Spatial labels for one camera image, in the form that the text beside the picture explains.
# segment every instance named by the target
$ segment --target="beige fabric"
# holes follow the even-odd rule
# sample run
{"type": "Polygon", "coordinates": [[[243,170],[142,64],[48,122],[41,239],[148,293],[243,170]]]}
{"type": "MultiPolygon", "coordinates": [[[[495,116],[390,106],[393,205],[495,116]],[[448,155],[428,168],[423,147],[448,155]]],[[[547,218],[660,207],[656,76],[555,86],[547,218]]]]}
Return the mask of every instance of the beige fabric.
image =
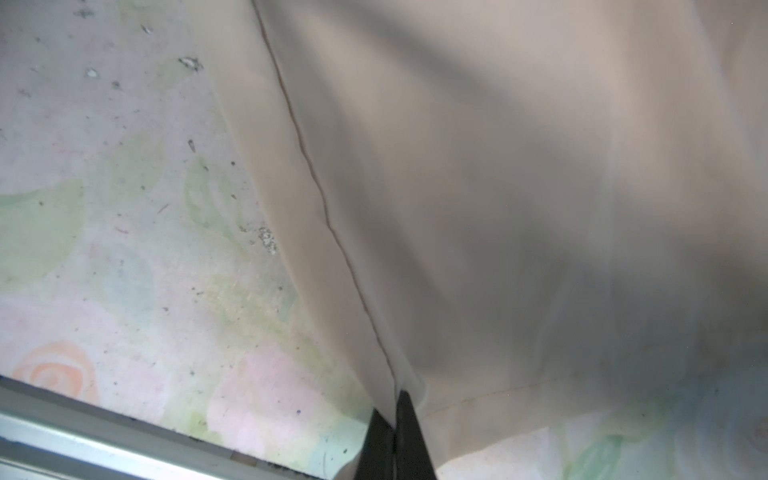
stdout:
{"type": "Polygon", "coordinates": [[[765,361],[766,5],[188,0],[296,287],[437,464],[765,361]]]}

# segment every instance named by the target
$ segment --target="floral tablecloth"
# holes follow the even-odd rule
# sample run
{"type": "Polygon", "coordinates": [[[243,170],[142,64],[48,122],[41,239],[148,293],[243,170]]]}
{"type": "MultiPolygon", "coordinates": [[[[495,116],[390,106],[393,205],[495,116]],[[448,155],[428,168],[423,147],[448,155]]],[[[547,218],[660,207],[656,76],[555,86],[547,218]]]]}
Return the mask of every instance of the floral tablecloth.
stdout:
{"type": "MultiPolygon", "coordinates": [[[[333,476],[369,402],[315,340],[181,3],[0,2],[0,78],[0,374],[333,476]]],[[[765,365],[439,475],[768,478],[765,365]]]]}

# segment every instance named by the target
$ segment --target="brown seam line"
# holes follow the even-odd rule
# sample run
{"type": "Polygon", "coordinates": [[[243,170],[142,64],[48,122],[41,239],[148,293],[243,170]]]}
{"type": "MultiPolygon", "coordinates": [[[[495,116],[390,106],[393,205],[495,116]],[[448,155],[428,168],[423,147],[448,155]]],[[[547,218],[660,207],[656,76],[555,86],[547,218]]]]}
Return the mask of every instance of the brown seam line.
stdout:
{"type": "MultiPolygon", "coordinates": [[[[326,195],[325,192],[323,192],[323,188],[320,186],[320,182],[317,179],[317,173],[315,172],[315,167],[312,165],[312,161],[310,160],[310,155],[307,153],[306,144],[304,143],[304,137],[301,134],[301,130],[299,129],[299,122],[296,120],[296,115],[293,113],[293,105],[291,104],[290,98],[288,96],[288,90],[286,89],[286,85],[283,82],[283,74],[280,72],[280,66],[277,64],[277,58],[272,51],[272,44],[270,43],[269,38],[266,35],[266,28],[264,27],[264,21],[261,18],[261,12],[259,12],[259,7],[257,6],[257,0],[253,0],[251,2],[251,5],[253,5],[253,10],[256,12],[256,18],[259,22],[259,28],[261,28],[261,38],[264,40],[264,44],[266,45],[266,50],[270,53],[270,59],[272,60],[272,65],[275,68],[275,72],[277,74],[277,83],[280,85],[280,90],[283,92],[283,97],[285,98],[286,105],[288,107],[288,115],[290,116],[291,122],[293,122],[293,128],[296,130],[296,137],[299,141],[299,149],[301,150],[302,156],[304,156],[304,160],[306,161],[307,167],[310,169],[310,175],[312,176],[312,180],[314,180],[315,185],[317,186],[317,190],[320,192],[320,200],[323,202],[323,216],[325,217],[326,221],[326,227],[328,227],[328,230],[330,231],[331,235],[333,236],[333,240],[336,242],[336,246],[339,248],[339,251],[342,254],[342,257],[344,257],[344,261],[346,263],[346,268],[349,271],[349,275],[352,277],[352,283],[355,286],[355,290],[357,290],[357,296],[360,298],[360,303],[362,304],[362,310],[366,313],[366,316],[368,316],[368,321],[371,324],[371,328],[373,330],[373,335],[376,337],[376,343],[379,344],[379,348],[382,350],[382,354],[384,355],[384,360],[386,361],[387,367],[389,367],[389,374],[392,377],[392,384],[395,387],[395,390],[397,390],[397,381],[395,378],[395,370],[392,368],[392,363],[389,361],[389,356],[387,355],[386,350],[384,349],[384,345],[382,343],[381,337],[379,336],[379,331],[376,329],[376,324],[373,322],[373,317],[371,316],[370,311],[368,311],[368,306],[366,305],[366,300],[362,295],[362,291],[360,290],[360,285],[357,282],[357,277],[355,276],[355,272],[352,269],[352,264],[349,262],[349,258],[346,254],[346,251],[344,251],[344,248],[341,246],[341,243],[339,242],[339,236],[336,234],[336,231],[331,227],[330,218],[328,215],[328,202],[326,202],[326,195]]],[[[392,392],[394,400],[397,400],[397,391],[392,392]]]]}
{"type": "MultiPolygon", "coordinates": [[[[701,331],[701,332],[691,333],[689,335],[682,335],[682,336],[679,336],[676,339],[671,340],[669,342],[657,343],[656,345],[651,345],[651,346],[645,347],[643,349],[637,350],[635,352],[627,353],[626,355],[620,356],[619,359],[629,358],[629,357],[634,356],[634,355],[636,355],[636,354],[638,354],[640,352],[643,352],[645,350],[651,350],[651,349],[659,348],[659,347],[662,347],[662,346],[669,346],[669,345],[675,344],[677,342],[680,342],[682,339],[686,339],[689,336],[700,335],[702,333],[711,333],[711,332],[730,332],[730,333],[736,333],[736,332],[768,332],[768,329],[765,329],[765,328],[756,328],[756,329],[708,329],[708,330],[704,330],[704,331],[701,331]]],[[[434,415],[436,413],[440,413],[440,412],[442,412],[444,410],[452,409],[452,408],[454,408],[456,406],[460,406],[460,405],[462,405],[464,403],[474,402],[475,400],[484,399],[484,398],[487,398],[489,396],[501,395],[502,393],[510,393],[510,392],[514,392],[514,391],[522,390],[522,389],[529,389],[531,387],[542,386],[542,385],[546,385],[547,383],[559,382],[561,380],[569,379],[571,377],[581,376],[581,375],[584,375],[585,373],[592,373],[593,371],[595,371],[596,369],[600,368],[600,366],[602,366],[602,365],[604,365],[606,363],[607,363],[607,360],[603,361],[603,362],[600,362],[596,366],[594,366],[594,367],[592,367],[592,368],[590,368],[588,370],[585,370],[583,372],[574,372],[574,373],[571,373],[571,374],[568,374],[568,375],[559,376],[556,379],[543,380],[541,382],[532,383],[530,385],[516,386],[516,387],[512,387],[511,389],[499,390],[498,392],[490,392],[490,393],[486,393],[486,394],[483,394],[483,395],[478,395],[478,396],[472,397],[470,399],[460,400],[458,402],[452,403],[451,405],[440,407],[438,409],[432,410],[430,413],[427,413],[426,415],[424,415],[422,417],[422,420],[426,420],[427,417],[429,417],[431,415],[434,415]]]]}

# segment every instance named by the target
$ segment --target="orange rose print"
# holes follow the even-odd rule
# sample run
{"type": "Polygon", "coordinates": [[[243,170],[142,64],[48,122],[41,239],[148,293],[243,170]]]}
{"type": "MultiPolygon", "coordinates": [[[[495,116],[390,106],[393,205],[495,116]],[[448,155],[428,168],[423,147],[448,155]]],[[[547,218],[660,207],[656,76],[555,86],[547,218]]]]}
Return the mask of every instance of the orange rose print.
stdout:
{"type": "Polygon", "coordinates": [[[91,360],[72,342],[53,342],[32,350],[14,369],[13,378],[98,404],[96,376],[91,360]]]}

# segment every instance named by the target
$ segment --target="silver metal bar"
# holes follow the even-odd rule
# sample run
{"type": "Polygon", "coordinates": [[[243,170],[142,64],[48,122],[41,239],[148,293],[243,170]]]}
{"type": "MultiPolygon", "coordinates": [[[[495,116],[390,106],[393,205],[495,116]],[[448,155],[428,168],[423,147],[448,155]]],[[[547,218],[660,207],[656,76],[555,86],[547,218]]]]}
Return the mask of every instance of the silver metal bar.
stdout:
{"type": "Polygon", "coordinates": [[[311,478],[267,462],[257,461],[255,466],[235,462],[230,450],[2,377],[0,439],[6,441],[0,441],[0,478],[6,478],[2,469],[14,478],[9,468],[21,468],[27,473],[20,478],[36,480],[107,478],[103,472],[97,477],[82,471],[72,476],[71,471],[56,472],[61,470],[58,466],[34,465],[40,455],[26,455],[20,462],[11,456],[12,444],[147,480],[311,478]]]}

